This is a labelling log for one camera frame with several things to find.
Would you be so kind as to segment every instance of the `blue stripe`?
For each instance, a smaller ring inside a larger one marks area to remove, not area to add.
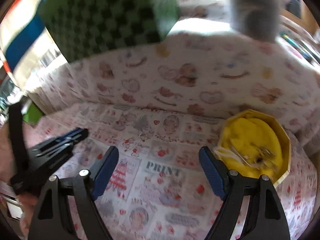
[[[11,72],[44,30],[44,23],[36,13],[29,24],[12,40],[5,52]]]

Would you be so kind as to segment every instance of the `silver screw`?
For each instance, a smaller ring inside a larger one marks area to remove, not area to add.
[[[51,175],[49,181],[54,182],[57,179],[57,175]]]
[[[80,172],[79,172],[79,175],[81,176],[81,177],[85,177],[85,176],[87,176],[89,174],[89,171],[88,170],[81,170]]]
[[[238,175],[238,171],[236,171],[236,170],[230,170],[229,173],[230,173],[231,176],[237,176]]]
[[[268,181],[268,180],[269,180],[269,177],[268,177],[268,175],[266,175],[266,174],[263,174],[261,177],[262,177],[262,179],[265,180],[265,181]]]

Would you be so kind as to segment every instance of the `yellow cloth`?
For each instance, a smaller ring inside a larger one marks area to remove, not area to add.
[[[222,132],[222,147],[230,149],[232,146],[242,155],[248,155],[248,163],[253,163],[253,160],[259,156],[259,150],[253,146],[265,147],[275,154],[270,160],[280,170],[282,166],[281,146],[272,128],[264,121],[257,118],[238,118],[230,125],[226,126]],[[235,169],[241,175],[251,178],[259,178],[260,175],[266,174],[271,179],[275,175],[274,171],[267,167],[256,169],[239,163],[237,160],[229,157],[221,157],[222,161],[229,170]]]

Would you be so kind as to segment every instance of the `gray cup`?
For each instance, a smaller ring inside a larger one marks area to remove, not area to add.
[[[229,0],[230,26],[255,40],[274,42],[281,0]]]

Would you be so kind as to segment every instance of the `green object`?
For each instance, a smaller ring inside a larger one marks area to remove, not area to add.
[[[27,113],[23,115],[23,120],[31,126],[35,127],[42,116],[43,115],[40,112],[40,110],[36,107],[34,103],[32,103]]]
[[[45,0],[38,13],[68,62],[160,42],[179,19],[176,0]]]

